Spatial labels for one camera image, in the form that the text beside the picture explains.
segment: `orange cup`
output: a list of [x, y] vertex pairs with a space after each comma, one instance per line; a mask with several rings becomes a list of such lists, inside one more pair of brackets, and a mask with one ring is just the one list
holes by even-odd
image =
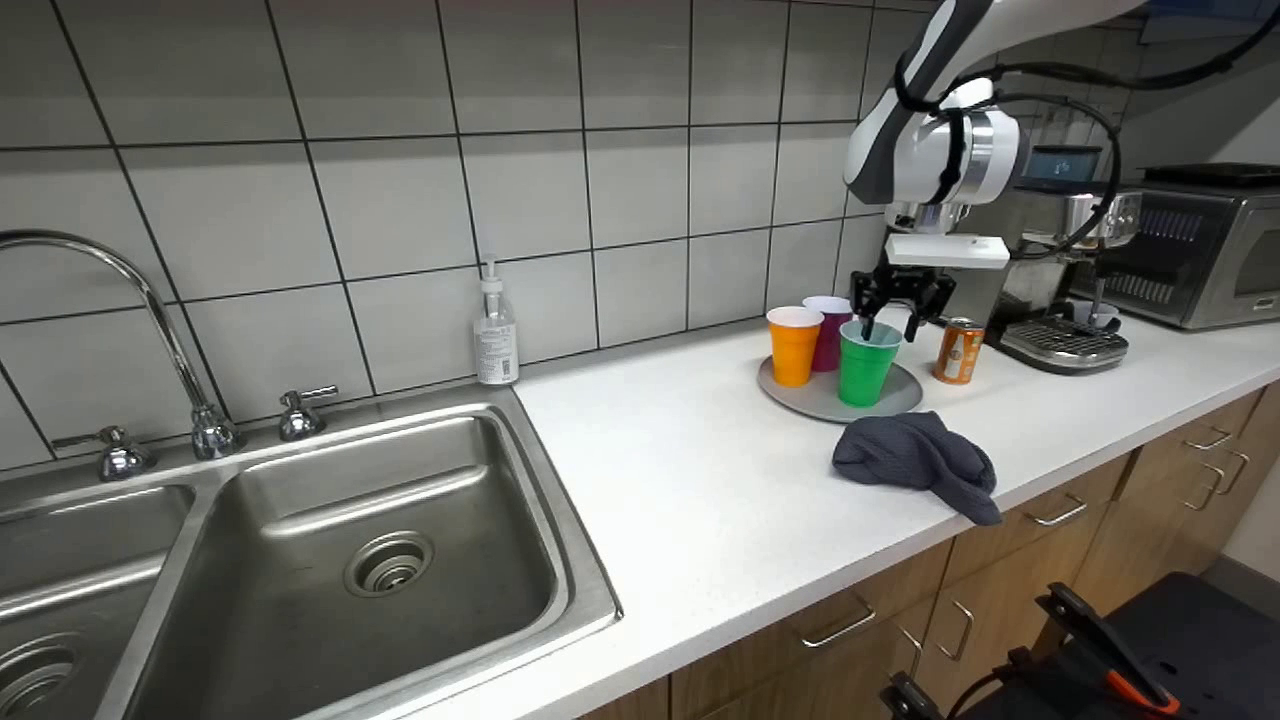
[[772, 381], [786, 388], [808, 386], [822, 311], [784, 305], [772, 310], [763, 321], [772, 339]]

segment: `white tile wall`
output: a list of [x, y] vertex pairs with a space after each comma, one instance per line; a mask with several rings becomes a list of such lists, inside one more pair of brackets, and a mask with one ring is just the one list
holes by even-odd
[[[8, 0], [0, 215], [137, 259], [237, 415], [462, 381], [480, 256], [532, 363], [758, 321], [876, 263], [843, 140], [932, 8]], [[1136, 63], [1136, 28], [1090, 41]], [[0, 467], [98, 426], [188, 434], [127, 310], [88, 259], [0, 259]]]

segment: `faucet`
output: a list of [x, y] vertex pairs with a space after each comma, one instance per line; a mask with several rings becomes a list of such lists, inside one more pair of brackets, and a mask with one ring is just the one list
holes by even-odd
[[58, 249], [58, 252], [74, 252], [74, 256], [88, 256], [88, 259], [98, 259], [109, 263], [115, 275], [122, 275], [144, 299], [149, 299], [149, 311], [153, 311], [153, 325], [168, 350], [168, 361], [175, 368], [175, 381], [182, 386], [188, 402], [192, 402], [192, 455], [197, 461], [211, 461], [211, 455], [224, 455], [237, 449], [237, 426], [208, 402], [208, 394], [198, 388], [197, 371], [192, 371], [192, 361], [180, 346], [180, 337], [173, 332], [168, 315], [164, 315], [164, 305], [153, 287], [153, 280], [127, 263], [121, 252], [88, 239], [88, 237], [70, 237], [70, 231], [50, 231], [50, 228], [10, 228], [10, 231], [0, 231], [0, 252], [10, 252], [10, 249]]

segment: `gray cloth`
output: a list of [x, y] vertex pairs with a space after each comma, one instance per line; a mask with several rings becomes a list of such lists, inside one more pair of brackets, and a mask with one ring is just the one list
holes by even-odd
[[995, 467], [989, 454], [948, 434], [937, 411], [852, 420], [833, 464], [849, 482], [937, 494], [971, 523], [1000, 523], [1000, 508], [992, 505]]

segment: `kitchen sink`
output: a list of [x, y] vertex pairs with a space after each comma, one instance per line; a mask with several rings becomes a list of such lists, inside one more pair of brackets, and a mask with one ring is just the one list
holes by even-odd
[[2, 514], [0, 720], [429, 708], [619, 617], [511, 394]]
[[182, 517], [182, 487], [0, 514], [0, 717], [90, 717]]

